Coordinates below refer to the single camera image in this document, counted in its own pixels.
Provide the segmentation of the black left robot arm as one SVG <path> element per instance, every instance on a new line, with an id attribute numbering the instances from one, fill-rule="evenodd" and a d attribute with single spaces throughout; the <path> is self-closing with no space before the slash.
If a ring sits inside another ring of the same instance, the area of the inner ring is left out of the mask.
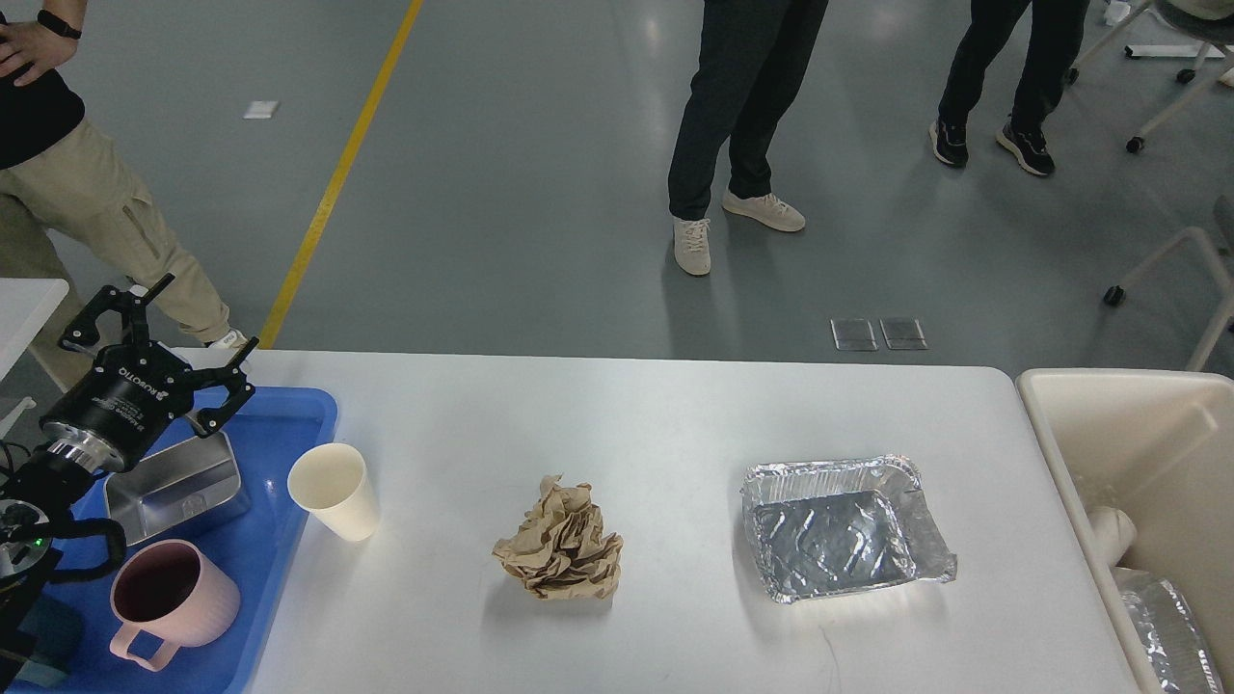
<path id="1" fill-rule="evenodd" d="M 97 580 L 118 571 L 126 535 L 107 517 L 77 519 L 73 505 L 114 461 L 97 438 L 60 438 L 35 448 L 26 466 L 2 483 L 2 685 L 35 662 L 37 636 L 21 627 L 49 584 Z M 96 566 L 65 568 L 54 541 L 101 538 L 106 556 Z"/>

